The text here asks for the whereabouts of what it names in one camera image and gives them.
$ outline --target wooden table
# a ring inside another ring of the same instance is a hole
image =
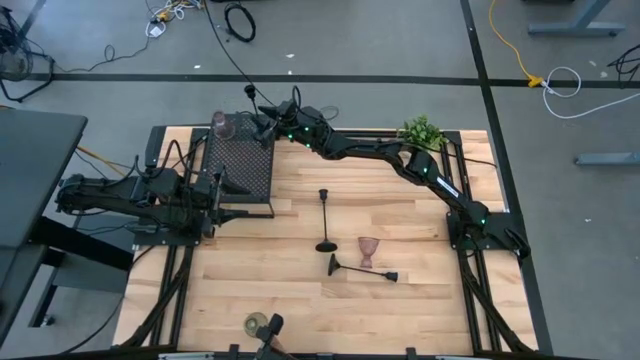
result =
[[[167,128],[162,154],[171,139],[188,148],[191,129]],[[493,162],[485,131],[460,133],[466,158]],[[171,156],[173,164],[177,154]],[[474,199],[502,211],[496,169],[470,161],[467,167]],[[374,270],[397,271],[397,284],[348,270],[327,276],[329,255],[314,250],[323,238],[320,188],[329,190],[328,235],[339,245],[338,260],[358,266],[357,237],[379,238]],[[196,248],[180,350],[227,351],[235,343],[254,352],[260,341],[244,333],[243,321],[263,312],[284,317],[279,339],[292,353],[404,354],[415,347],[418,354],[471,354],[448,208],[429,189],[400,178],[383,161],[326,161],[278,141],[272,204],[275,219],[234,220]],[[166,251],[152,250],[131,271],[114,343],[131,336],[156,302]],[[485,258],[494,303],[536,348],[517,259],[506,251],[486,251]],[[488,349],[485,317],[476,307]],[[164,339],[168,332],[165,325]]]

